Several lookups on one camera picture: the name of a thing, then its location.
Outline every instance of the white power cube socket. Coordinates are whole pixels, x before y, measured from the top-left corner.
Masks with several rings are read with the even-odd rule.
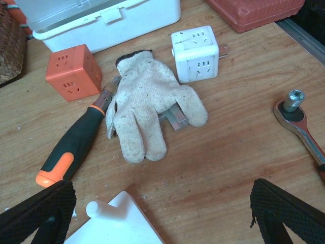
[[[178,80],[189,83],[218,75],[219,47],[211,26],[172,34]]]

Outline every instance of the screwdriver handle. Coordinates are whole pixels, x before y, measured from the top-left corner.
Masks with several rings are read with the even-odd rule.
[[[36,177],[48,187],[59,180],[70,180],[87,156],[104,118],[103,112],[90,106],[59,140]]]

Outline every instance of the white work glove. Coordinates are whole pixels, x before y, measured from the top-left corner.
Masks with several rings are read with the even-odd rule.
[[[122,76],[117,93],[106,113],[107,136],[115,130],[125,160],[139,163],[146,157],[162,159],[167,147],[158,120],[176,102],[192,126],[203,126],[208,113],[197,93],[180,86],[173,72],[141,50],[120,57],[116,67]]]

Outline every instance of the wooden table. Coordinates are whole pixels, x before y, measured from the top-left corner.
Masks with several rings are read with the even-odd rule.
[[[325,211],[325,188],[313,158],[272,112],[287,92],[302,89],[310,132],[325,149],[325,67],[276,24],[238,34],[203,0],[182,1],[178,23],[94,55],[103,69],[103,84],[117,74],[119,56],[140,49],[153,49],[176,73],[171,33],[202,25],[211,25],[219,43],[230,47],[217,78],[189,84],[209,112],[207,124],[175,132],[164,122],[165,158],[131,165],[122,157],[118,138],[107,138],[103,122],[72,179],[77,217],[72,217],[67,237],[88,220],[88,202],[108,202],[124,190],[166,243],[263,243],[258,226],[249,228],[249,195],[257,178]],[[2,211],[43,189],[35,183],[38,170],[96,99],[66,102],[45,81],[49,55],[41,41],[28,41],[24,76],[0,89]]]

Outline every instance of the screwdriver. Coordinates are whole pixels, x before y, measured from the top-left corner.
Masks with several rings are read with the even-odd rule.
[[[120,76],[115,76],[108,82],[98,99],[62,136],[36,176],[37,184],[49,187],[60,180],[72,178],[90,151],[120,80]]]

